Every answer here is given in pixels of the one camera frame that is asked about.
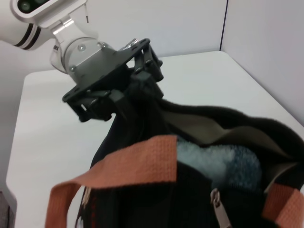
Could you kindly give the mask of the black food bag orange handles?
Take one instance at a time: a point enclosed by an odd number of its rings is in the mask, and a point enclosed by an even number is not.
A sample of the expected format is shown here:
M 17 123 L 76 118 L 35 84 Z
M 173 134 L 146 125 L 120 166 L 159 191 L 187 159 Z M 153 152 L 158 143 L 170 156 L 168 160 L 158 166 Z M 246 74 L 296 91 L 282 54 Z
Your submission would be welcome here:
M 84 188 L 75 228 L 219 228 L 211 179 L 177 160 L 177 139 L 205 148 L 239 145 L 258 157 L 259 191 L 217 188 L 232 228 L 303 228 L 304 139 L 272 119 L 163 99 L 134 103 L 137 118 L 114 122 L 89 171 L 56 185 L 45 228 L 67 228 Z

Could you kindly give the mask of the silver zipper pull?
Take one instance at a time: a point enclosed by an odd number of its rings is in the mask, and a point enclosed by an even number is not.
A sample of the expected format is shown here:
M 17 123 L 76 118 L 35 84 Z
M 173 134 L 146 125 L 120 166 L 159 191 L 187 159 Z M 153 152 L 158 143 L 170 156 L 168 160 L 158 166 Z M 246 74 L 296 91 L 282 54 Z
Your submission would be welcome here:
M 210 203 L 213 206 L 219 228 L 232 228 L 226 210 L 221 202 L 220 192 L 216 188 L 210 193 Z

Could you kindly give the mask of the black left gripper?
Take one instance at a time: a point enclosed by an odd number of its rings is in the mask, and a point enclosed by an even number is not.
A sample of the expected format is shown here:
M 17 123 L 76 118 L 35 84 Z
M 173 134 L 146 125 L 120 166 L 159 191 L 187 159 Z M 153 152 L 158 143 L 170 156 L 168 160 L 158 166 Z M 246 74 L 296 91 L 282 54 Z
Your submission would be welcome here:
M 122 92 L 129 87 L 140 99 L 163 98 L 157 85 L 164 79 L 161 66 L 148 38 L 123 51 L 96 39 L 77 40 L 64 54 L 65 70 L 76 85 L 62 100 L 72 103 L 81 122 L 108 121 L 116 114 L 132 123 L 133 106 Z

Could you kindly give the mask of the teal fluffy cloth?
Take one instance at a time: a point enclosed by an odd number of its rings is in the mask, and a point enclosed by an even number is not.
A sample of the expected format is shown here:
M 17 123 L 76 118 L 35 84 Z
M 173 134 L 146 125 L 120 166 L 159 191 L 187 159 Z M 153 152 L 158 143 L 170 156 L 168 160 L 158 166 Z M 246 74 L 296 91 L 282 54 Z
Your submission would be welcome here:
M 259 191 L 262 168 L 255 153 L 239 145 L 199 147 L 177 139 L 177 160 L 211 179 L 213 188 L 227 186 Z

